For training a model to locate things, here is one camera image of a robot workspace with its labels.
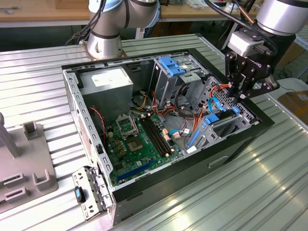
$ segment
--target blue pcie slot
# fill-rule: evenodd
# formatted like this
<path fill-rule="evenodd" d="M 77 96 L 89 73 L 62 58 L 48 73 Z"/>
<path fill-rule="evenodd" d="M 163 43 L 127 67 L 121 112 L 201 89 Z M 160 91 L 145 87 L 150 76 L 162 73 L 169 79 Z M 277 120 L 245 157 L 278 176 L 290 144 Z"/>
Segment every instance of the blue pcie slot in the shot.
<path fill-rule="evenodd" d="M 124 173 L 124 174 L 118 176 L 118 177 L 117 177 L 117 180 L 118 180 L 118 181 L 119 181 L 119 180 L 123 180 L 123 179 L 125 179 L 125 178 L 127 178 L 127 177 L 131 177 L 131 176 L 135 175 L 135 174 L 138 173 L 138 172 L 144 171 L 144 170 L 148 169 L 149 167 L 151 167 L 151 164 L 152 164 L 152 163 L 154 163 L 154 160 L 152 160 L 152 161 L 150 161 L 149 163 L 147 163 L 147 164 L 145 164 L 145 165 L 142 165 L 142 166 L 140 166 L 140 167 L 138 167 L 138 168 L 136 168 L 136 169 L 134 169 L 134 170 L 131 170 L 130 172 L 127 172 L 127 173 Z"/>
<path fill-rule="evenodd" d="M 196 140 L 196 138 L 197 138 L 197 136 L 199 135 L 199 133 L 200 133 L 200 130 L 198 129 L 198 130 L 196 131 L 196 134 L 193 136 L 191 142 L 188 144 L 188 147 L 189 147 L 189 148 L 192 146 L 193 142 Z"/>

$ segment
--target cardboard box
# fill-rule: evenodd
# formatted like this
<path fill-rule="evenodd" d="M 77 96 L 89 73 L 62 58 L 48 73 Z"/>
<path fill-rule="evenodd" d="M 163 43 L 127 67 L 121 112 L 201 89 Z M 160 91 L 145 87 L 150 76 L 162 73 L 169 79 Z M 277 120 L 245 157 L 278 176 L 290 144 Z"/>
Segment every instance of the cardboard box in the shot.
<path fill-rule="evenodd" d="M 296 59 L 298 56 L 300 56 L 301 53 L 303 53 L 305 49 L 299 46 L 297 43 L 293 42 L 289 49 L 285 52 L 283 57 L 280 59 L 277 66 L 285 66 L 288 63 L 292 62 L 294 59 Z"/>
<path fill-rule="evenodd" d="M 88 9 L 89 0 L 53 0 L 56 9 Z"/>
<path fill-rule="evenodd" d="M 287 92 L 278 101 L 308 125 L 308 90 Z"/>

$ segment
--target label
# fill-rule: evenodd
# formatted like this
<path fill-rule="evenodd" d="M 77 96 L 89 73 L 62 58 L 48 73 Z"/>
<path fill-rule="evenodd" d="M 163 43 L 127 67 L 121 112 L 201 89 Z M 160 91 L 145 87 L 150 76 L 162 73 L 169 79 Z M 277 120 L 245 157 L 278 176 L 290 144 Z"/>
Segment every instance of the label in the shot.
<path fill-rule="evenodd" d="M 304 94 L 298 95 L 301 100 L 308 100 L 308 96 Z"/>
<path fill-rule="evenodd" d="M 123 73 L 123 71 L 118 68 L 105 70 L 101 74 L 93 75 L 92 81 L 96 87 L 100 87 L 104 85 L 123 83 L 123 81 L 127 82 L 128 79 Z"/>
<path fill-rule="evenodd" d="M 196 146 L 193 146 L 193 147 L 187 149 L 187 153 L 189 154 L 189 153 L 192 153 L 192 152 L 194 152 L 196 150 L 197 150 Z"/>

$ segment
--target red wire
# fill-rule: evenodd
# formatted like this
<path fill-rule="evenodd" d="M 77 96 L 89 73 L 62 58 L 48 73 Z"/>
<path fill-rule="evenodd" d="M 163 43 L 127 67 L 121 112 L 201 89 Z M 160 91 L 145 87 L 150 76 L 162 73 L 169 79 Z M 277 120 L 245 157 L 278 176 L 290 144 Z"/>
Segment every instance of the red wire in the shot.
<path fill-rule="evenodd" d="M 104 145 L 105 145 L 105 139 L 106 139 L 106 135 L 105 135 L 105 124 L 104 124 L 104 120 L 103 120 L 103 117 L 101 116 L 101 114 L 93 107 L 90 107 L 91 110 L 95 111 L 96 114 L 98 114 L 98 116 L 100 117 L 101 119 L 101 122 L 103 124 L 103 133 L 104 133 Z"/>

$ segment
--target black cable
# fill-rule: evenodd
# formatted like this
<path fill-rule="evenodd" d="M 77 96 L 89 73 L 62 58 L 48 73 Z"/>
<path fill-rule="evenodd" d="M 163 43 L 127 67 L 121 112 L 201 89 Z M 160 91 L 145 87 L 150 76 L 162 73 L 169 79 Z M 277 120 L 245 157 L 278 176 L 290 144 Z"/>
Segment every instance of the black cable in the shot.
<path fill-rule="evenodd" d="M 303 53 L 305 53 L 306 50 L 304 50 L 303 52 L 301 52 L 296 58 L 294 58 L 293 60 L 289 61 L 286 65 L 290 64 L 291 62 L 293 62 L 295 59 L 299 58 Z"/>
<path fill-rule="evenodd" d="M 285 87 L 283 87 L 283 86 L 281 86 L 283 89 L 286 89 L 286 90 L 292 90 L 293 92 L 296 92 L 295 90 L 293 90 L 293 89 L 289 89 L 289 88 L 285 88 Z"/>
<path fill-rule="evenodd" d="M 230 12 L 230 14 L 232 14 L 232 11 L 233 11 L 233 8 L 234 8 L 234 3 L 233 3 L 233 6 L 232 6 L 232 9 L 231 9 L 231 12 Z M 221 38 L 227 33 L 227 31 L 229 30 L 229 28 L 230 28 L 230 26 L 232 25 L 232 23 L 230 23 L 229 24 L 229 26 L 228 26 L 228 28 L 222 33 L 222 35 L 219 37 L 219 39 L 217 40 L 217 42 L 216 42 L 216 45 L 215 46 L 217 46 L 218 45 L 218 42 L 221 40 Z"/>
<path fill-rule="evenodd" d="M 95 13 L 95 15 L 90 19 L 88 24 L 82 30 L 72 35 L 71 39 L 65 43 L 66 46 L 70 41 L 74 39 L 77 39 L 77 44 L 78 44 L 82 37 L 84 37 L 85 39 L 89 37 L 90 31 L 92 31 L 92 28 L 96 26 L 98 20 L 101 17 L 101 13 L 105 8 L 105 5 L 106 5 L 106 0 L 101 0 L 99 9 Z"/>
<path fill-rule="evenodd" d="M 254 27 L 252 27 L 251 25 L 241 21 L 240 19 L 233 17 L 232 15 L 228 14 L 227 12 L 224 12 L 222 9 L 220 9 L 219 7 L 216 7 L 213 3 L 211 3 L 210 0 L 204 0 L 204 2 L 210 7 L 212 8 L 214 11 L 218 12 L 219 14 L 221 14 L 222 16 L 236 22 L 238 25 L 242 26 L 243 28 L 247 29 L 247 30 L 251 30 L 252 32 L 254 32 L 255 34 L 257 34 L 260 38 L 262 38 L 266 44 L 268 46 L 270 46 L 271 52 L 267 52 L 265 53 L 268 56 L 275 56 L 278 52 L 278 48 L 277 45 L 268 37 L 266 37 L 264 34 L 262 34 L 260 31 L 258 31 L 257 29 L 255 29 Z"/>
<path fill-rule="evenodd" d="M 292 78 L 292 72 L 289 69 L 285 69 L 285 66 L 283 66 L 282 70 L 278 72 L 277 76 L 279 79 Z"/>

